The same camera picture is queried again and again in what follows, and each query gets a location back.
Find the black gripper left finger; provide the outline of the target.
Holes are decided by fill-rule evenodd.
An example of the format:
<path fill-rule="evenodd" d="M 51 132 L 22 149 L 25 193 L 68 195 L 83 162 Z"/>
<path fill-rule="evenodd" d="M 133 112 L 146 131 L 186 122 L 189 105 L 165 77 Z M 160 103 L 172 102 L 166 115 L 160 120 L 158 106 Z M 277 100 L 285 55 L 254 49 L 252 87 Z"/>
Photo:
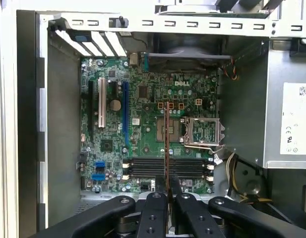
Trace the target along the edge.
<path fill-rule="evenodd" d="M 35 238 L 164 238 L 168 222 L 166 178 L 158 176 L 156 188 L 102 202 L 33 236 Z"/>

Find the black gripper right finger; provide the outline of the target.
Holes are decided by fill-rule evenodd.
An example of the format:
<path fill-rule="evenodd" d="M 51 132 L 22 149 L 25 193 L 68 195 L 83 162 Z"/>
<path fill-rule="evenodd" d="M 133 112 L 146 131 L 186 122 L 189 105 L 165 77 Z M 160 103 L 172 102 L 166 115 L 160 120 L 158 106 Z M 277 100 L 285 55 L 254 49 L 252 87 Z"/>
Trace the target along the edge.
<path fill-rule="evenodd" d="M 193 194 L 183 192 L 177 176 L 171 176 L 171 193 L 177 232 L 182 226 L 195 238 L 234 238 L 236 229 L 249 238 L 306 238 L 306 230 L 245 203 L 217 196 L 206 205 Z"/>

